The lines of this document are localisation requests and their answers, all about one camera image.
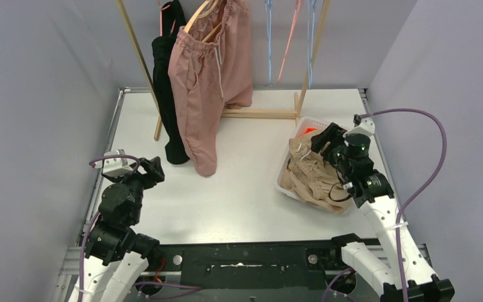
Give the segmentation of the orange shorts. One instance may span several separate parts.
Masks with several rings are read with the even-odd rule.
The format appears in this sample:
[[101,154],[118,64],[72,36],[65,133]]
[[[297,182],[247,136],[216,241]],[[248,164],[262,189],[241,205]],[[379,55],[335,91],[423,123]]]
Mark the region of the orange shorts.
[[313,128],[313,127],[310,127],[310,128],[306,128],[302,133],[300,133],[298,135],[298,137],[303,137],[304,135],[307,135],[308,133],[312,133],[314,131],[317,131],[318,128]]

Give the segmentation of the pink shorts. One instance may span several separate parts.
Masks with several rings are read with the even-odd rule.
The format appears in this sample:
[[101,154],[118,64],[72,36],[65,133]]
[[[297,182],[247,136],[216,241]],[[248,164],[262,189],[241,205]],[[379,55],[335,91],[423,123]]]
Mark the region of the pink shorts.
[[[220,31],[201,43],[218,23],[223,25]],[[212,176],[217,168],[216,136],[223,110],[252,105],[252,32],[247,2],[225,1],[197,20],[190,34],[181,27],[168,75],[186,154],[200,176]]]

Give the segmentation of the light blue wire hanger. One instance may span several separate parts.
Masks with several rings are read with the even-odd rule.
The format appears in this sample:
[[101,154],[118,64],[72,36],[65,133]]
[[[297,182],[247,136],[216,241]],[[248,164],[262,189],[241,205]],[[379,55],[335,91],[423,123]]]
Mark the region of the light blue wire hanger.
[[317,0],[307,1],[307,70],[308,70],[308,89],[312,88],[313,83],[313,53],[314,53],[314,34],[315,19],[317,10]]

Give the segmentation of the wooden hanger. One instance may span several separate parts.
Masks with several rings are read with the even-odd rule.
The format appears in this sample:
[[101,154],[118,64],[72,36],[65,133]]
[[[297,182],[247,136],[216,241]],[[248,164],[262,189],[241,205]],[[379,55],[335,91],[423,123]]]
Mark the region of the wooden hanger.
[[[209,16],[211,13],[216,11],[216,8],[221,6],[225,1],[214,0],[214,1],[204,1],[196,12],[191,16],[190,20],[184,27],[184,32],[190,34],[190,30],[194,26],[197,20],[203,19]],[[218,23],[202,40],[201,43],[207,43],[210,39],[220,31],[223,27],[222,23]]]

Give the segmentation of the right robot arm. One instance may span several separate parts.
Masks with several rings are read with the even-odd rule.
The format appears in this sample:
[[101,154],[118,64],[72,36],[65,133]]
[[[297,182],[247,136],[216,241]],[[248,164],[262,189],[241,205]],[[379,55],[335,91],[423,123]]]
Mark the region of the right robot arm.
[[394,191],[369,157],[370,135],[331,123],[311,139],[311,150],[336,170],[342,188],[368,219],[385,253],[375,256],[356,235],[333,238],[330,263],[359,274],[380,301],[450,301],[455,294],[448,279],[440,279],[413,240],[399,214]]

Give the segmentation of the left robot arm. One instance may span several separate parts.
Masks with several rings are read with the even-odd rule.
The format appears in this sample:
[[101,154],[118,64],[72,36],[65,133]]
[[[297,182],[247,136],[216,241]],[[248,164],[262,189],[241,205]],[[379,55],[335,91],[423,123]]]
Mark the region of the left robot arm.
[[146,269],[164,264],[160,242],[132,228],[145,190],[164,182],[160,157],[112,153],[90,163],[111,182],[82,238],[79,277],[69,301],[123,301]]

